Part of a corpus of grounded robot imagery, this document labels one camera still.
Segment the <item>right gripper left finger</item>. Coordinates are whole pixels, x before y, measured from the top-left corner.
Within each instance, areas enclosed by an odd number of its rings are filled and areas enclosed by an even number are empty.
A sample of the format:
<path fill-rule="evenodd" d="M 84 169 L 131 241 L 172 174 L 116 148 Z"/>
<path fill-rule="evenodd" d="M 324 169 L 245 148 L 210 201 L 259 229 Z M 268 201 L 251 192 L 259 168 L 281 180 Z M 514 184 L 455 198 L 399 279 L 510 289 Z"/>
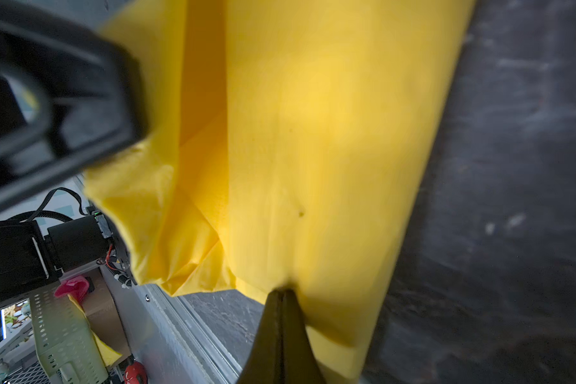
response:
<path fill-rule="evenodd" d="M 273 291 L 237 383 L 283 383 L 283 292 Z"/>

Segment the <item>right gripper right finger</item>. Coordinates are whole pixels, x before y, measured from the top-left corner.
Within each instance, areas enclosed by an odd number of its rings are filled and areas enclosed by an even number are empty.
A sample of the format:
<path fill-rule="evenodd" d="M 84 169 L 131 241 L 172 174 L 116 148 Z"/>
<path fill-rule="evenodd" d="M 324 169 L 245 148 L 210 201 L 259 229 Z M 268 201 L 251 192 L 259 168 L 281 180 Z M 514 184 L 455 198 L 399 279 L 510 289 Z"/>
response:
<path fill-rule="evenodd" d="M 325 383 L 304 323 L 294 291 L 283 291 L 283 382 L 297 384 Z"/>

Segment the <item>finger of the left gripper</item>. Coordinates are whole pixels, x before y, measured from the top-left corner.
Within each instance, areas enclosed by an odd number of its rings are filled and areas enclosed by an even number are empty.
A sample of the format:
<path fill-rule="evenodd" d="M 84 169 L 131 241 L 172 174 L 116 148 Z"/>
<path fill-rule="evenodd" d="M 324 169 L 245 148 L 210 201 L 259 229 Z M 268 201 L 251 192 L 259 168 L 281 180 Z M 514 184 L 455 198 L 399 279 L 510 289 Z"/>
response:
<path fill-rule="evenodd" d="M 139 64 L 35 6 L 0 1 L 0 212 L 141 141 Z"/>

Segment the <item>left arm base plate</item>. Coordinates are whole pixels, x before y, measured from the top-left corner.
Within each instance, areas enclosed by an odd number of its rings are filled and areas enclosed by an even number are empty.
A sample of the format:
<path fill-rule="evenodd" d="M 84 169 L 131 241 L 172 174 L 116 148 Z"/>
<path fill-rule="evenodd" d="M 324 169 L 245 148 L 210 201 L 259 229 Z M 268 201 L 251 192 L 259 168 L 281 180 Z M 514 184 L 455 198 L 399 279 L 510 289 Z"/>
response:
<path fill-rule="evenodd" d="M 0 221 L 0 310 L 92 262 L 130 259 L 117 227 L 95 212 L 44 234 L 35 219 Z"/>

